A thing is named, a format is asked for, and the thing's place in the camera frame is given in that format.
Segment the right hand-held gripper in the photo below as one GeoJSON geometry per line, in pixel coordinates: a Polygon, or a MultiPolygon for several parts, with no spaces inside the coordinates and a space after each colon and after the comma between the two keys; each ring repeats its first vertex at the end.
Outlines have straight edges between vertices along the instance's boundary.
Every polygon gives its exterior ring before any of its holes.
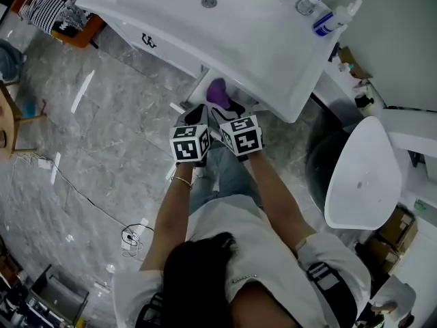
{"type": "Polygon", "coordinates": [[[257,116],[253,115],[253,106],[232,99],[231,109],[238,117],[245,118],[226,118],[217,108],[210,110],[215,122],[220,124],[222,142],[238,158],[261,150],[262,130],[257,116]]]}

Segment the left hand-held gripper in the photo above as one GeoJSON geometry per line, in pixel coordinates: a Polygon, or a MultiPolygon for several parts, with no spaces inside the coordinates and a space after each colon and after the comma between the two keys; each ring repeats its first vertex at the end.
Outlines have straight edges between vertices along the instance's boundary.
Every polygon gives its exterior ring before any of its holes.
{"type": "Polygon", "coordinates": [[[197,105],[178,117],[177,127],[170,130],[170,146],[174,161],[205,167],[211,146],[208,107],[197,105]]]}

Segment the purple cloth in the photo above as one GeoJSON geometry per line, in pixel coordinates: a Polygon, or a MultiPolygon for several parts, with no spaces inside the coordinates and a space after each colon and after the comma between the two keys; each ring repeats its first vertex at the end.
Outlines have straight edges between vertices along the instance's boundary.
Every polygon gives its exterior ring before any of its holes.
{"type": "Polygon", "coordinates": [[[231,110],[230,97],[226,92],[226,82],[223,78],[217,78],[211,82],[206,91],[206,100],[226,111],[231,110]]]}

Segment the person's left forearm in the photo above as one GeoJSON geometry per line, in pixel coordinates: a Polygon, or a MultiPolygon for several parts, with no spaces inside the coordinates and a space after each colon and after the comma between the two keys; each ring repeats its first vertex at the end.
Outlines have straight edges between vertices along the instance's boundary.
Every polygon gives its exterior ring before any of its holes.
{"type": "Polygon", "coordinates": [[[161,271],[169,254],[186,239],[193,163],[180,163],[156,218],[149,251],[140,269],[161,271]]]}

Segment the person's right forearm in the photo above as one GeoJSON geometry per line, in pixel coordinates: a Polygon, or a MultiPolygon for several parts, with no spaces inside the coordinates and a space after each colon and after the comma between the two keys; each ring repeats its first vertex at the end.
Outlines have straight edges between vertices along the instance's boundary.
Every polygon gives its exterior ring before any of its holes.
{"type": "Polygon", "coordinates": [[[294,196],[262,152],[249,154],[249,161],[262,200],[264,212],[279,238],[292,253],[315,230],[305,221],[294,196]]]}

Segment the person's left white shoe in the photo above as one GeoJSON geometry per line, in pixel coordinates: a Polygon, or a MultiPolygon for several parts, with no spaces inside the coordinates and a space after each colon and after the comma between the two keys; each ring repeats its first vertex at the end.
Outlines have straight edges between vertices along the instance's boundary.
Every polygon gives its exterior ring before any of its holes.
{"type": "Polygon", "coordinates": [[[206,168],[204,168],[204,167],[194,167],[193,173],[192,173],[191,184],[193,185],[197,179],[203,178],[206,173],[207,173],[207,169],[206,168]]]}

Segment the person's jeans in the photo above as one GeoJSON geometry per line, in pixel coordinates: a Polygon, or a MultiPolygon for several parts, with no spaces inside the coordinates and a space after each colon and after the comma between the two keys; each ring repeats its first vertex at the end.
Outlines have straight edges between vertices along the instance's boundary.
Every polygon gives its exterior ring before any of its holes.
{"type": "Polygon", "coordinates": [[[193,214],[205,203],[231,195],[245,195],[263,208],[257,184],[247,168],[219,141],[214,141],[207,153],[207,173],[193,184],[189,213],[193,214]]]}

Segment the white vanity cabinet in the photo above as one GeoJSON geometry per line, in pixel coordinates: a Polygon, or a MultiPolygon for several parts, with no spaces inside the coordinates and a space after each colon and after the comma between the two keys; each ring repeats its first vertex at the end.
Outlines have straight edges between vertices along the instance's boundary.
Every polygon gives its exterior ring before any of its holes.
{"type": "Polygon", "coordinates": [[[295,122],[310,97],[340,31],[317,36],[316,15],[296,0],[77,0],[131,43],[142,33],[163,49],[170,44],[236,86],[283,121],[295,122]]]}

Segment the low white cabinet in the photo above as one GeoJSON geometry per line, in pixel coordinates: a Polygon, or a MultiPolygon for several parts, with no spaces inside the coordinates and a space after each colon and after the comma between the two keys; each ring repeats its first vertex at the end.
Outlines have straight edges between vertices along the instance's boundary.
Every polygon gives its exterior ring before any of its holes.
{"type": "Polygon", "coordinates": [[[338,57],[326,63],[313,93],[346,126],[367,116],[380,118],[384,109],[373,84],[354,78],[338,57]]]}

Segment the small open cardboard box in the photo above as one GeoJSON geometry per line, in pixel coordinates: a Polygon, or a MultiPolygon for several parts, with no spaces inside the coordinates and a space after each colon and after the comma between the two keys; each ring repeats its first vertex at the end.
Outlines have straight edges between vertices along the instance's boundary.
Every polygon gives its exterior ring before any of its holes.
{"type": "Polygon", "coordinates": [[[371,79],[372,78],[372,76],[364,68],[362,68],[359,65],[359,63],[355,60],[355,58],[352,55],[352,52],[348,46],[341,47],[338,50],[338,56],[339,56],[342,63],[348,63],[349,65],[353,65],[353,67],[350,69],[350,74],[355,79],[371,79]]]}

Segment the clear spray bottle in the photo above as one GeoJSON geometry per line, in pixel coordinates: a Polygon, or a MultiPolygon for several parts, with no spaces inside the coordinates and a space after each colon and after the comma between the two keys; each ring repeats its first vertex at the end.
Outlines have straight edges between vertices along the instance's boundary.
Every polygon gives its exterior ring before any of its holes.
{"type": "Polygon", "coordinates": [[[299,0],[296,10],[304,16],[311,15],[321,0],[299,0]]]}

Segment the large white blue-label bottle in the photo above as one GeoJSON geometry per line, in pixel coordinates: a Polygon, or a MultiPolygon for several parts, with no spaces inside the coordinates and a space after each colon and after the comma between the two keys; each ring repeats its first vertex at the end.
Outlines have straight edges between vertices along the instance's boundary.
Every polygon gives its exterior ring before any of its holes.
{"type": "Polygon", "coordinates": [[[333,11],[323,15],[313,24],[314,32],[319,36],[326,36],[343,25],[347,25],[352,21],[362,3],[362,0],[356,0],[346,7],[338,5],[333,11]]]}

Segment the person's white shirt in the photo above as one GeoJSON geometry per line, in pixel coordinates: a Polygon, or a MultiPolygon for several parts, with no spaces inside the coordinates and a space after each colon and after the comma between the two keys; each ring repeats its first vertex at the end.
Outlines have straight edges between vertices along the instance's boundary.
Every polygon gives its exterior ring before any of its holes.
{"type": "Polygon", "coordinates": [[[336,236],[295,256],[245,195],[188,212],[185,241],[161,271],[116,273],[117,328],[353,328],[369,272],[336,236]]]}

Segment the orange sofa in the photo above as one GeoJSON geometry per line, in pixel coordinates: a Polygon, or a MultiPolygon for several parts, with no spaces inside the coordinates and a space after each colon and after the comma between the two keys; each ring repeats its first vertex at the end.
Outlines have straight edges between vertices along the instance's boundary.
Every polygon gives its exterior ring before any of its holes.
{"type": "MultiPolygon", "coordinates": [[[[12,12],[18,15],[18,11],[23,6],[24,2],[26,2],[26,0],[14,0],[11,6],[12,12]]],[[[50,36],[77,48],[83,49],[89,44],[92,45],[94,48],[97,48],[98,46],[93,41],[93,37],[103,25],[104,21],[91,12],[91,17],[88,20],[85,28],[82,31],[78,32],[75,37],[69,38],[68,36],[57,33],[56,31],[54,31],[50,36]]]]}

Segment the white bathtub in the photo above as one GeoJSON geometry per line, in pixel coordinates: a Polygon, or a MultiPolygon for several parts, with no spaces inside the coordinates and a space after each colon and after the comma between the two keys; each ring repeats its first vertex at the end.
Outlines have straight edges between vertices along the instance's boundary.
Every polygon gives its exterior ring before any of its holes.
{"type": "Polygon", "coordinates": [[[362,119],[312,150],[305,167],[314,204],[334,229],[377,230],[391,216],[401,193],[401,171],[378,118],[362,119]]]}

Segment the teal plastic object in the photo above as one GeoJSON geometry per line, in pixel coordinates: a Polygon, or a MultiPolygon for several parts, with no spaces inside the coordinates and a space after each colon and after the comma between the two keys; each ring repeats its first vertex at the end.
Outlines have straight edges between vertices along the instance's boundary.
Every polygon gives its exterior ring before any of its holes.
{"type": "Polygon", "coordinates": [[[34,100],[26,100],[21,105],[21,111],[24,118],[33,118],[37,116],[37,105],[34,100]]]}

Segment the wooden side table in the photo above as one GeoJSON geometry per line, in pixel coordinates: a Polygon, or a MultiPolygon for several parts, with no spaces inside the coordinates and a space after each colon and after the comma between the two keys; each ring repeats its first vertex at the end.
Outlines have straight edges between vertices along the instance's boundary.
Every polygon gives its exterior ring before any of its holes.
{"type": "Polygon", "coordinates": [[[21,124],[45,119],[47,115],[41,113],[30,118],[24,118],[18,105],[14,102],[7,89],[11,83],[0,81],[0,160],[9,160],[14,154],[33,154],[37,148],[17,149],[16,140],[21,124]]]}

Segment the black white striped blanket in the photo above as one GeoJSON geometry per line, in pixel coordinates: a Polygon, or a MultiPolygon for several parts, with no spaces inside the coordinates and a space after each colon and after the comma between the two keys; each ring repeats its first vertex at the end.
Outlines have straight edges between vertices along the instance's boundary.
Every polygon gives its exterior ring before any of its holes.
{"type": "Polygon", "coordinates": [[[82,31],[91,12],[76,5],[77,0],[26,0],[18,15],[51,35],[54,31],[73,38],[82,31]]]}

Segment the black metal stand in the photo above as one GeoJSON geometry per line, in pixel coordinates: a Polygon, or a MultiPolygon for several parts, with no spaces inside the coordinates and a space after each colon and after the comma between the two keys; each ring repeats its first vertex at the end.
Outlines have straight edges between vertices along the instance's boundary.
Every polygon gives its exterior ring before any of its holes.
{"type": "Polygon", "coordinates": [[[30,288],[31,295],[49,312],[75,326],[88,303],[89,291],[48,265],[30,288]]]}

